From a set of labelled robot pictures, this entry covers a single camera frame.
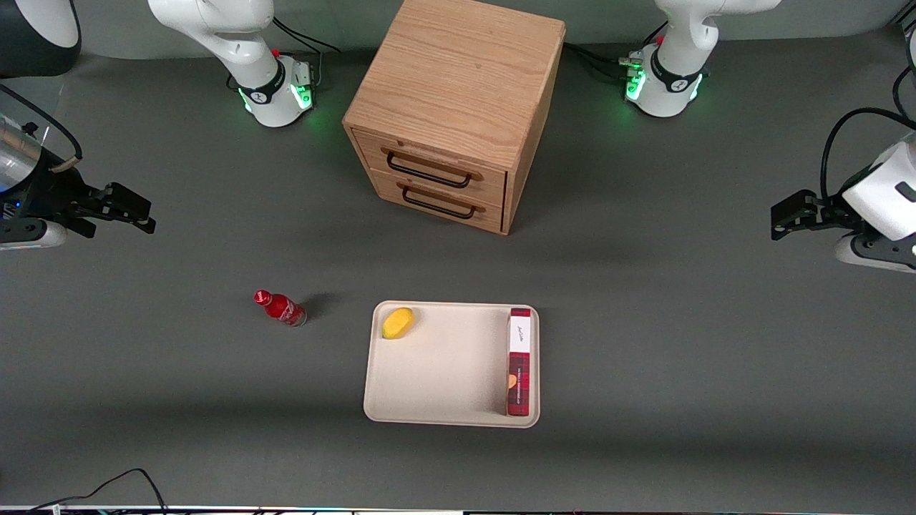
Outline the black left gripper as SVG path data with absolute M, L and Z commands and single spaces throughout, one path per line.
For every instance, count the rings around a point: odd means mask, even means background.
M 813 222 L 810 222 L 811 214 L 815 214 Z M 798 190 L 777 202 L 774 211 L 770 212 L 772 241 L 807 228 L 811 231 L 844 229 L 857 234 L 862 227 L 863 219 L 841 195 L 819 198 L 817 193 L 808 189 Z

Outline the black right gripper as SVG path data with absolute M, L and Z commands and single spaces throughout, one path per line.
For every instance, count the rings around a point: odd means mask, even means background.
M 86 185 L 73 169 L 58 173 L 35 170 L 27 178 L 29 239 L 63 239 L 70 232 L 90 239 L 96 232 L 92 219 L 124 222 L 151 235 L 156 231 L 151 208 L 147 198 L 120 183 L 107 186 L 106 207 L 102 191 Z

